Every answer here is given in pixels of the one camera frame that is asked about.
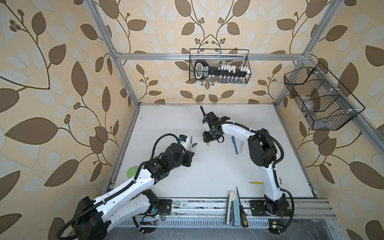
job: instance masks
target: blue pen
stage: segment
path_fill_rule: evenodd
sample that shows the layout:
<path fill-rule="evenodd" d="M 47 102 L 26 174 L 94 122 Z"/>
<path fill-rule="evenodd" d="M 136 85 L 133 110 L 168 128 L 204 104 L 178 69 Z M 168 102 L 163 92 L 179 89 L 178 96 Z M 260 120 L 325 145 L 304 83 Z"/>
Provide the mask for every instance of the blue pen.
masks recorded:
<path fill-rule="evenodd" d="M 235 151 L 236 151 L 236 154 L 238 154 L 238 152 L 237 152 L 237 147 L 236 147 L 236 141 L 235 141 L 235 137 L 234 137 L 234 136 L 232 136 L 232 142 L 233 142 L 233 144 L 235 145 Z"/>

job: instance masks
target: screwdriver handle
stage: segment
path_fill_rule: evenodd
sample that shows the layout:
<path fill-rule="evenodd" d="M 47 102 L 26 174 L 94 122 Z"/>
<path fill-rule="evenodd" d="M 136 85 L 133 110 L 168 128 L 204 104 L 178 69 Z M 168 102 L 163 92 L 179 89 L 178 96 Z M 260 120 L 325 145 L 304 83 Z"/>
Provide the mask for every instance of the screwdriver handle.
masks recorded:
<path fill-rule="evenodd" d="M 248 228 L 247 215 L 244 212 L 243 205 L 240 205 L 240 218 L 241 218 L 243 228 Z"/>

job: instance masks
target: stapler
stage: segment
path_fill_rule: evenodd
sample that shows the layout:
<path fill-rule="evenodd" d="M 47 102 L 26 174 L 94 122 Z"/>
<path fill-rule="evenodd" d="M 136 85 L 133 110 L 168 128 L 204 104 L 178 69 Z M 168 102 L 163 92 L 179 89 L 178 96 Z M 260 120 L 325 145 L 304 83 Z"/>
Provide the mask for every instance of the stapler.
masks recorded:
<path fill-rule="evenodd" d="M 228 195 L 227 214 L 225 215 L 225 224 L 240 227 L 240 205 L 239 196 L 235 191 L 231 191 Z"/>

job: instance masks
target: screwdriver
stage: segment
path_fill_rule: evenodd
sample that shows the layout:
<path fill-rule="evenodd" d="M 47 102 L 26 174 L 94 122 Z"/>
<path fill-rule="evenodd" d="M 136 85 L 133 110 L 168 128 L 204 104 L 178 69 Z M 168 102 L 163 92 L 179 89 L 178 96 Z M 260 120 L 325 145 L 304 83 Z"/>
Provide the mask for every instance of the screwdriver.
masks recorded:
<path fill-rule="evenodd" d="M 236 186 L 236 191 L 237 191 L 237 196 L 239 196 L 239 190 L 237 189 L 237 186 Z M 240 205 L 240 217 L 241 217 L 241 222 L 243 224 L 243 228 L 248 228 L 247 215 L 244 212 L 243 205 L 241 205 L 240 197 L 239 197 L 239 205 Z"/>

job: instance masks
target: gray floor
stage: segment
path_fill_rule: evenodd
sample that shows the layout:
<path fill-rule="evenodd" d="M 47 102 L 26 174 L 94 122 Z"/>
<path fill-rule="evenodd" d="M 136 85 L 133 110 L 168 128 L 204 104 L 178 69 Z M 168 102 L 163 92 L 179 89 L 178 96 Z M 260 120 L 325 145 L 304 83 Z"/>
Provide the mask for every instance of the gray floor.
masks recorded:
<path fill-rule="evenodd" d="M 265 229 L 233 228 L 159 228 L 142 235 L 136 228 L 116 227 L 105 240 L 332 240 L 323 222 L 301 220 L 292 222 L 282 236 L 273 236 Z"/>

